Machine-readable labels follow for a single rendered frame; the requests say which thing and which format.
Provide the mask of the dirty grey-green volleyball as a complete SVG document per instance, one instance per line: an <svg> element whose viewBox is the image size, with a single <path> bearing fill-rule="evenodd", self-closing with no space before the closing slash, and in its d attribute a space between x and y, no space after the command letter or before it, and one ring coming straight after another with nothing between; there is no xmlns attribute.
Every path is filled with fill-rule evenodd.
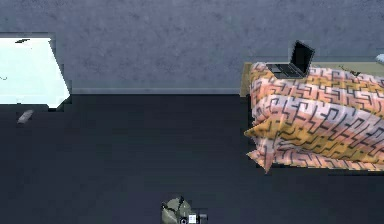
<svg viewBox="0 0 384 224"><path fill-rule="evenodd" d="M191 213L190 204L182 196L170 199L161 205L161 224L179 224L181 217Z"/></svg>

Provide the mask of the orange patterned blanket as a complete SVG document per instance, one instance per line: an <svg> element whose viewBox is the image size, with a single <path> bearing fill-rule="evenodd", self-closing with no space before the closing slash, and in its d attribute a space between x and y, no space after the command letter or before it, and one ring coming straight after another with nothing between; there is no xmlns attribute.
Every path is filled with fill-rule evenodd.
<svg viewBox="0 0 384 224"><path fill-rule="evenodd" d="M279 79L264 63L246 70L255 144L247 156L273 164L384 172L384 77L312 67Z"/></svg>

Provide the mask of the grey remote control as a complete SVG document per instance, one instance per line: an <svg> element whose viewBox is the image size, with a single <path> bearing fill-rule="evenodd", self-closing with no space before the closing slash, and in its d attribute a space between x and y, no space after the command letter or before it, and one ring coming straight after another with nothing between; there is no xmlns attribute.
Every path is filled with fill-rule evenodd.
<svg viewBox="0 0 384 224"><path fill-rule="evenodd" d="M17 123L25 124L32 117L33 113L33 110L24 111L23 114L18 118Z"/></svg>

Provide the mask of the black laptop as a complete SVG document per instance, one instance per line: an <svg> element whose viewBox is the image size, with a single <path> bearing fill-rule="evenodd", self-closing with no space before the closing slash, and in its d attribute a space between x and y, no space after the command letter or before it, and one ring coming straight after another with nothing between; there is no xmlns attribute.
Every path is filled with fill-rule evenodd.
<svg viewBox="0 0 384 224"><path fill-rule="evenodd" d="M300 40L293 46L290 61L287 63L267 63L267 68L278 79L301 79L309 73L315 50Z"/></svg>

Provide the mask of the white table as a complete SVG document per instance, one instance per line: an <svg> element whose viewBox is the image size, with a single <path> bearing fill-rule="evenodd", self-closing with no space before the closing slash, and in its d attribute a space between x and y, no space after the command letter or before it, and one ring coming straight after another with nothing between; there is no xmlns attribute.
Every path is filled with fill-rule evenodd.
<svg viewBox="0 0 384 224"><path fill-rule="evenodd" d="M15 43L19 39L30 39ZM69 96L50 38L0 38L0 105L57 108Z"/></svg>

